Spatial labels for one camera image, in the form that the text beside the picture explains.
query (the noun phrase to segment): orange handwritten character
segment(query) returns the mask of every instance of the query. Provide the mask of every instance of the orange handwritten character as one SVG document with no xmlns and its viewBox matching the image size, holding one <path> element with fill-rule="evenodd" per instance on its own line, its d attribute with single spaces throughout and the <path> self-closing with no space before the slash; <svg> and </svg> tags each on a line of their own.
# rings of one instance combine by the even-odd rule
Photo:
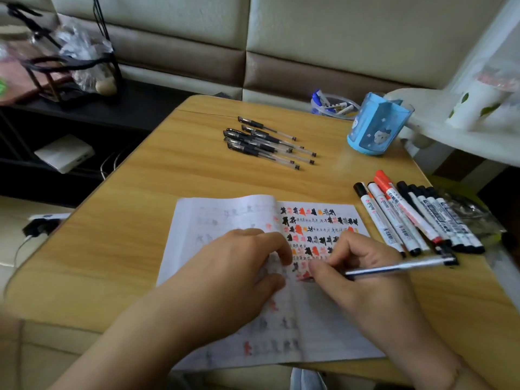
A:
<svg viewBox="0 0 520 390">
<path fill-rule="evenodd" d="M 275 300 L 269 300 L 269 309 L 271 312 L 276 312 L 278 310 Z"/>
<path fill-rule="evenodd" d="M 252 356 L 251 350 L 253 350 L 253 347 L 249 344 L 249 341 L 244 342 L 244 354 L 246 356 Z"/>
</svg>

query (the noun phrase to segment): left hand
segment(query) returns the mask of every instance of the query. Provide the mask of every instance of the left hand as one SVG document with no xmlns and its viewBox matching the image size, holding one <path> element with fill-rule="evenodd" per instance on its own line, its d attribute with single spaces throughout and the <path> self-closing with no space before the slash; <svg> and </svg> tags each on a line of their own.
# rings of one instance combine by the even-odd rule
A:
<svg viewBox="0 0 520 390">
<path fill-rule="evenodd" d="M 291 248 L 279 232 L 232 230 L 205 245 L 154 292 L 167 302 L 163 308 L 174 328 L 197 348 L 237 332 L 285 286 L 279 274 L 255 282 L 275 251 L 283 265 L 292 262 Z"/>
</svg>

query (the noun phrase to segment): open notebook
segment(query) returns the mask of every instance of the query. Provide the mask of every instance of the open notebook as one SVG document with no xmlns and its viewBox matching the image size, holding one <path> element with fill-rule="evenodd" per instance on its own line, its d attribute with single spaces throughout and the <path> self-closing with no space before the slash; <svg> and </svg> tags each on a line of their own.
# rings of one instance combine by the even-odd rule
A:
<svg viewBox="0 0 520 390">
<path fill-rule="evenodd" d="M 174 369 L 209 370 L 261 364 L 382 357 L 315 283 L 300 279 L 310 258 L 325 259 L 341 232 L 368 236 L 353 205 L 276 201 L 272 196 L 180 199 L 157 279 L 164 282 L 204 244 L 236 228 L 280 231 L 293 249 L 283 267 L 276 253 L 263 272 L 287 279 L 258 318 L 237 333 L 195 350 Z"/>
</svg>

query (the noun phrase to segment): person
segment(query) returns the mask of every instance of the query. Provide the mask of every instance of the person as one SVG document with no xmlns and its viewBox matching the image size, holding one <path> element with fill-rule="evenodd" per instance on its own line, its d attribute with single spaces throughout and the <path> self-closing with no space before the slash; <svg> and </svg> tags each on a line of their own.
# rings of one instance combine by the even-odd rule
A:
<svg viewBox="0 0 520 390">
<path fill-rule="evenodd" d="M 284 287 L 279 274 L 255 282 L 271 252 L 292 261 L 278 232 L 233 230 L 205 245 L 175 275 L 124 311 L 52 390 L 150 388 L 191 351 L 235 333 Z M 346 280 L 340 267 L 399 262 L 398 251 L 345 231 L 327 262 L 313 260 L 315 281 L 362 334 L 420 390 L 491 389 L 435 332 L 408 274 Z"/>
</svg>

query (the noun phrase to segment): wooden table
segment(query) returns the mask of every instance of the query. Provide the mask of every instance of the wooden table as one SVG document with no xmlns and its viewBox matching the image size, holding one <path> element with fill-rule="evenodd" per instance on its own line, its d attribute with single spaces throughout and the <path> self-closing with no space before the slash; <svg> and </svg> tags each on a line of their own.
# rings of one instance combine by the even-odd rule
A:
<svg viewBox="0 0 520 390">
<path fill-rule="evenodd" d="M 251 118 L 298 137 L 318 153 L 300 171 L 230 151 L 222 130 Z M 20 317 L 102 332 L 152 289 L 179 197 L 272 194 L 279 200 L 355 204 L 380 239 L 352 186 L 378 169 L 394 181 L 428 184 L 399 142 L 383 157 L 346 143 L 350 124 L 267 105 L 194 96 L 111 174 L 11 280 L 6 306 Z M 497 388 L 520 388 L 520 316 L 483 257 L 458 269 L 413 273 L 426 315 L 442 337 Z M 406 379 L 386 359 L 308 367 L 374 380 Z"/>
</svg>

